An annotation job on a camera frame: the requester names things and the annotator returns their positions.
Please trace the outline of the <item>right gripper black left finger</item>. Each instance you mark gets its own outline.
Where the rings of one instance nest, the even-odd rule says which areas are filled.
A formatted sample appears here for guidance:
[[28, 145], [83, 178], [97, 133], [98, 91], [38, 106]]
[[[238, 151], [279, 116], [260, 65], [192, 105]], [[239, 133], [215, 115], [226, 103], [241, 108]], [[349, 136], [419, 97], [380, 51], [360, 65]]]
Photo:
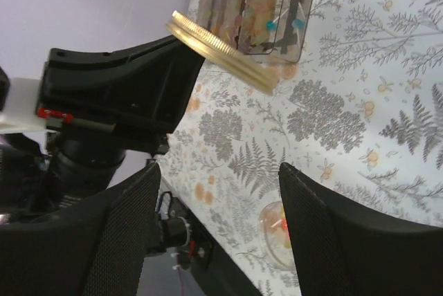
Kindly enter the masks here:
[[2, 295], [135, 295], [161, 182], [157, 163], [35, 223], [1, 226]]

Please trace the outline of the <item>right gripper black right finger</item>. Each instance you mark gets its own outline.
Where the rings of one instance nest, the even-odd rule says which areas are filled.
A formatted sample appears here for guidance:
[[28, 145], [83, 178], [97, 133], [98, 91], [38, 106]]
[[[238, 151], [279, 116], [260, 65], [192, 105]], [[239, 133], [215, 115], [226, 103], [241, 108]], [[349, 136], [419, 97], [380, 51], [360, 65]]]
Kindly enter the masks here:
[[441, 295], [442, 229], [378, 212], [282, 163], [303, 295]]

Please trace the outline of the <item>round wooden jar lid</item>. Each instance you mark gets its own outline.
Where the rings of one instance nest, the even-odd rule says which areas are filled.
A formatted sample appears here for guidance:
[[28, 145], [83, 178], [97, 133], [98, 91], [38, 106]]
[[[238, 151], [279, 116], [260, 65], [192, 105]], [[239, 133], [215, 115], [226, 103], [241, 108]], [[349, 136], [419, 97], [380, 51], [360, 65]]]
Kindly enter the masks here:
[[276, 88], [278, 77], [269, 69], [234, 49], [180, 12], [175, 10], [172, 13], [166, 28], [193, 51], [225, 68], [239, 80], [262, 93], [271, 95]]

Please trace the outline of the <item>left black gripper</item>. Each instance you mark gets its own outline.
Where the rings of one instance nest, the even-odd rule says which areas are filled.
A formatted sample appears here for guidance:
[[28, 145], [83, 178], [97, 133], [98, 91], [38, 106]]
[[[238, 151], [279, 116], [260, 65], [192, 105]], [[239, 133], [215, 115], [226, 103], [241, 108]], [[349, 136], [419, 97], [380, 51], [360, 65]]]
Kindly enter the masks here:
[[204, 57], [167, 36], [112, 52], [52, 48], [35, 112], [61, 140], [165, 155]]

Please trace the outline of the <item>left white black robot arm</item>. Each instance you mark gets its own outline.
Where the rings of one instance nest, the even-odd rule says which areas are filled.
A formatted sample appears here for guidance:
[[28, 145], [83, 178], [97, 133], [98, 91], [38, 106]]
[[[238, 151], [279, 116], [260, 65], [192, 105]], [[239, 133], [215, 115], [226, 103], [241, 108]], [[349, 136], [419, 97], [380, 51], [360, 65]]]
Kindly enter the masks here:
[[105, 190], [128, 151], [169, 151], [204, 58], [173, 36], [52, 48], [38, 79], [1, 74], [1, 214], [33, 221]]

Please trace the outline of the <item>clear compartment candy box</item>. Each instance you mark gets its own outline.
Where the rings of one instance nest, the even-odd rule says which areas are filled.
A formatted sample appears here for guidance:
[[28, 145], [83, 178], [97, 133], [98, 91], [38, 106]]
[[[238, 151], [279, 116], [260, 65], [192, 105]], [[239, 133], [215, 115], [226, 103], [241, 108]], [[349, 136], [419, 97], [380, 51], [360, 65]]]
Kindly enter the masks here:
[[267, 64], [300, 59], [313, 0], [191, 0], [190, 16], [228, 45]]

